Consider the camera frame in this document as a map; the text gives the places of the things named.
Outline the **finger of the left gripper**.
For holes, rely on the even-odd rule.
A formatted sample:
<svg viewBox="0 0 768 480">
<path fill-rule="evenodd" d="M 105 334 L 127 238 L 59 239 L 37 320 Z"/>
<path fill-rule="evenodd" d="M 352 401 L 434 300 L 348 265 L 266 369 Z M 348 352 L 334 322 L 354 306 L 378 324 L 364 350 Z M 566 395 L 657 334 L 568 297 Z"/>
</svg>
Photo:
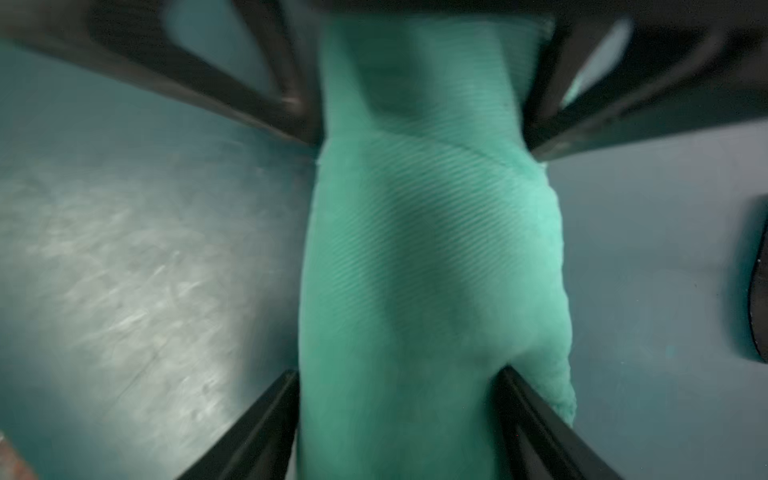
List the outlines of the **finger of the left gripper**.
<svg viewBox="0 0 768 480">
<path fill-rule="evenodd" d="M 236 1 L 278 88 L 257 92 L 177 44 L 168 1 L 4 1 L 1 36 L 37 52 L 306 145 L 322 136 L 318 96 L 279 1 Z"/>
<path fill-rule="evenodd" d="M 567 93 L 615 21 L 559 25 L 524 109 L 540 162 L 767 117 L 767 29 L 631 28 L 618 63 Z"/>
</svg>

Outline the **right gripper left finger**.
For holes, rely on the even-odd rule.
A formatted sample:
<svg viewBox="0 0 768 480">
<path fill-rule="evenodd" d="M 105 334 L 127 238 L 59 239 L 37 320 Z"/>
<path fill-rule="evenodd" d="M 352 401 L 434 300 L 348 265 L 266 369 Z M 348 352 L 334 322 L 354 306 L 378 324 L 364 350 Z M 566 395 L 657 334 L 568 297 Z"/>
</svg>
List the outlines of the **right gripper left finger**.
<svg viewBox="0 0 768 480">
<path fill-rule="evenodd" d="M 285 479 L 299 404 L 299 372 L 287 370 L 179 479 Z"/>
</svg>

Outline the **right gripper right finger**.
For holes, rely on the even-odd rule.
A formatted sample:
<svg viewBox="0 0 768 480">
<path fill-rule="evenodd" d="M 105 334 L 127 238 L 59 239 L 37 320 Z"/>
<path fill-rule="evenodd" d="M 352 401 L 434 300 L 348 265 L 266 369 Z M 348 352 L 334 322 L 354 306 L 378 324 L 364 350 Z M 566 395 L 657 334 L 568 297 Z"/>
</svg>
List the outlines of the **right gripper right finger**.
<svg viewBox="0 0 768 480">
<path fill-rule="evenodd" d="M 515 479 L 618 479 L 512 367 L 495 380 L 495 407 Z"/>
</svg>

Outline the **green long pants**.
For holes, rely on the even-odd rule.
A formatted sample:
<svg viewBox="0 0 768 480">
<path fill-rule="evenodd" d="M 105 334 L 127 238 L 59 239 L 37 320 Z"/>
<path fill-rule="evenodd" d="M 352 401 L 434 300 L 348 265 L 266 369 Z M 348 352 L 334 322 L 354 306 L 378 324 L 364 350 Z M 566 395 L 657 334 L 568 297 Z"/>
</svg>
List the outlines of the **green long pants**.
<svg viewBox="0 0 768 480">
<path fill-rule="evenodd" d="M 558 198 L 522 137 L 540 17 L 327 17 L 299 314 L 302 479 L 507 479 L 493 381 L 575 416 Z"/>
</svg>

